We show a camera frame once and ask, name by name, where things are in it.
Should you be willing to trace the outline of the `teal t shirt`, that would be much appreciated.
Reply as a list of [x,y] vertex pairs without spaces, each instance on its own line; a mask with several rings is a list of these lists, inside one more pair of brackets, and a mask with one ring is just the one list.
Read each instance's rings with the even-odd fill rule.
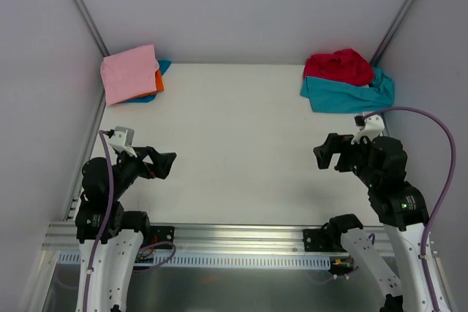
[[394,82],[381,69],[374,67],[370,85],[355,86],[342,82],[306,77],[300,96],[309,100],[315,113],[365,113],[391,107]]
[[161,70],[161,73],[162,73],[162,76],[163,76],[164,73],[166,73],[166,71],[170,68],[171,61],[159,60],[158,63],[159,63],[159,69]]

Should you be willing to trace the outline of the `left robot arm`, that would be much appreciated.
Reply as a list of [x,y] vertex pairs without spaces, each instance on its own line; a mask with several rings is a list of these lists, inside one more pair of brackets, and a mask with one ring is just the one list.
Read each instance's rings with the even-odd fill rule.
[[125,210],[119,199],[138,179],[165,179],[176,153],[158,153],[139,147],[135,155],[122,151],[116,163],[110,157],[92,158],[83,168],[83,192],[75,217],[80,251],[77,311],[125,311],[130,278],[139,254],[176,246],[151,230],[148,214]]

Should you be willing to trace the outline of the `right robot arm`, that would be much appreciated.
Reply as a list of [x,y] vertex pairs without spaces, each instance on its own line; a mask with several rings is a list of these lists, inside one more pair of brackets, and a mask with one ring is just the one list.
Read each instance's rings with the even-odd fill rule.
[[423,233],[429,214],[421,192],[406,181],[407,154],[400,141],[380,136],[362,137],[330,133],[314,148],[321,170],[339,155],[338,172],[353,173],[368,189],[371,208],[390,240],[398,275],[370,243],[361,221],[354,214],[330,218],[312,242],[335,251],[346,251],[359,272],[370,280],[381,311],[449,311],[431,246]]

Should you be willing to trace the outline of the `folded orange t shirt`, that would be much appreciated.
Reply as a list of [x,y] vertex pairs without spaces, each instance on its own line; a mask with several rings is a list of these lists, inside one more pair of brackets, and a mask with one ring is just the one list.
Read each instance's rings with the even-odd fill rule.
[[139,96],[135,96],[135,97],[131,98],[130,100],[127,100],[127,102],[131,102],[131,103],[151,102],[156,98],[156,95],[159,92],[164,91],[165,87],[164,87],[164,83],[163,83],[163,80],[162,80],[162,73],[161,73],[160,69],[158,69],[155,72],[155,85],[156,85],[156,90],[155,91],[153,91],[151,93],[141,94]]

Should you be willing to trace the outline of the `crumpled red t shirt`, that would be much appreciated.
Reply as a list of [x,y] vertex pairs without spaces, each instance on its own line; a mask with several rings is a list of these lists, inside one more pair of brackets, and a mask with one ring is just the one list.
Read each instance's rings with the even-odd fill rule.
[[372,82],[375,74],[365,58],[348,48],[310,56],[303,70],[303,79],[306,77],[365,86]]

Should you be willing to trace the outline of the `folded pink t shirt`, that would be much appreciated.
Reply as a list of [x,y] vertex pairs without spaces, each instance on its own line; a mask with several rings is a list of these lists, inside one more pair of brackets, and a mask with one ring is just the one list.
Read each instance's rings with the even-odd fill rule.
[[100,74],[106,105],[156,92],[156,60],[153,45],[143,45],[104,57]]

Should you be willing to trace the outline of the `folded teal t shirt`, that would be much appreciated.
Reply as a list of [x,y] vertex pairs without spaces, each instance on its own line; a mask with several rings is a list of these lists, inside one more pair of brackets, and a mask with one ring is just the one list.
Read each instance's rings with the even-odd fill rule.
[[161,73],[162,73],[162,76],[163,76],[164,73],[166,73],[166,71],[170,68],[171,61],[159,60],[158,63],[159,63],[159,69],[161,70]]

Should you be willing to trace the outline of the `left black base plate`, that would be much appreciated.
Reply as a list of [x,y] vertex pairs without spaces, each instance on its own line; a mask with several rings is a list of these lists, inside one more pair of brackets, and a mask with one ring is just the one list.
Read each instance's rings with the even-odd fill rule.
[[175,234],[175,227],[151,225],[149,232],[148,244],[156,244],[163,242],[173,242]]

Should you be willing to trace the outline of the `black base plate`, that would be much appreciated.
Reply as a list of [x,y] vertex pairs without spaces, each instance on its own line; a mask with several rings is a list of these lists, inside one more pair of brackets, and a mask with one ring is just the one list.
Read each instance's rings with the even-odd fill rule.
[[340,237],[326,229],[304,229],[303,248],[305,252],[344,253],[339,242]]
[[173,242],[175,234],[175,227],[151,225],[149,232],[148,244],[156,244],[163,242]]

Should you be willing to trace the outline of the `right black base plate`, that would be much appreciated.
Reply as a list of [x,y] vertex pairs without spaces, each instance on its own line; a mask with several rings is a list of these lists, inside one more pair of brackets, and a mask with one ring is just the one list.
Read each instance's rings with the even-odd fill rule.
[[340,237],[326,229],[304,229],[303,248],[305,252],[344,253],[339,242]]

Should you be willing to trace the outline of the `aluminium mounting rail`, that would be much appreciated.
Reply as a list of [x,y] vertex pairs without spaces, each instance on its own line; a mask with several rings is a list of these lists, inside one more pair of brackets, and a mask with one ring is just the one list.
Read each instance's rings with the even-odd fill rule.
[[[299,255],[305,249],[303,231],[320,226],[273,226],[227,224],[153,224],[174,227],[178,252],[207,254]],[[383,227],[365,227],[376,235],[375,247],[382,256],[393,256]],[[42,242],[44,251],[77,250],[76,226],[71,221],[50,222]]]

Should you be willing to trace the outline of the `right aluminium frame post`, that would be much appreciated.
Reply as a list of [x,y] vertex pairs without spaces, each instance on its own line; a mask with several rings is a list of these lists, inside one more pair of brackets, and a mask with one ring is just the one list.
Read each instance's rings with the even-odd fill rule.
[[398,34],[400,27],[408,16],[412,6],[417,0],[403,0],[401,6],[397,10],[396,15],[392,19],[388,30],[385,32],[384,37],[380,41],[374,55],[371,57],[370,64],[377,66],[388,49],[388,46]]

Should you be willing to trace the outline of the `aluminium frame post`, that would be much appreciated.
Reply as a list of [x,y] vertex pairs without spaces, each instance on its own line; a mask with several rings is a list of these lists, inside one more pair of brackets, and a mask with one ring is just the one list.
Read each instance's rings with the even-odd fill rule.
[[88,32],[91,35],[91,38],[97,46],[97,49],[100,52],[100,54],[103,57],[109,56],[110,53],[107,48],[107,45],[105,44],[102,35],[100,34],[99,29],[97,28],[97,25],[94,19],[92,18],[92,15],[89,12],[84,0],[72,0],[72,2],[75,8],[77,9],[79,15],[81,16],[83,22],[85,23],[86,28],[88,29]]
[[377,66],[388,49],[388,46],[398,34],[400,27],[408,16],[412,6],[417,0],[403,0],[401,6],[397,10],[396,15],[392,19],[388,30],[385,32],[384,37],[380,41],[374,55],[371,57],[370,64]]

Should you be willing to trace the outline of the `left aluminium frame post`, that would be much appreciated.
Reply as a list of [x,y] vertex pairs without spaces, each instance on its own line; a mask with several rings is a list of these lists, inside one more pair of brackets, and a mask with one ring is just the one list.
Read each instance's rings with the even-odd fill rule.
[[105,44],[102,35],[100,34],[99,29],[97,28],[97,25],[94,19],[92,18],[92,15],[89,12],[84,0],[72,0],[72,2],[75,8],[77,9],[79,15],[81,16],[83,22],[85,23],[86,28],[88,29],[88,32],[91,35],[91,38],[97,46],[97,49],[100,52],[100,54],[103,57],[109,56],[110,53],[107,48],[107,45]]

